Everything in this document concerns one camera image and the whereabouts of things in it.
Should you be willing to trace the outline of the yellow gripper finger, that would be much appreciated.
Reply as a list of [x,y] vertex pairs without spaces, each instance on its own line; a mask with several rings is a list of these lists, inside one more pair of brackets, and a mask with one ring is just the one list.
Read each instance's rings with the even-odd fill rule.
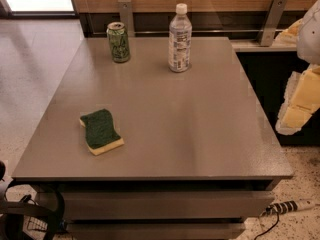
[[276,36],[275,42],[278,44],[295,45],[297,42],[297,36],[298,36],[301,23],[302,23],[301,19],[295,21],[287,29],[283,30]]
[[320,66],[310,64],[302,73],[293,71],[289,77],[276,131],[282,135],[297,133],[319,108]]

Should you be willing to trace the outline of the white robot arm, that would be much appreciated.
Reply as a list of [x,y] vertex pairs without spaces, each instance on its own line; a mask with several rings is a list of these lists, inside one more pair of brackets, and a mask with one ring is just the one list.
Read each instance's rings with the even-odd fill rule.
[[280,33],[279,40],[296,38],[297,56],[309,64],[302,73],[293,71],[287,81],[275,129],[282,135],[300,131],[320,108],[320,0],[304,17]]

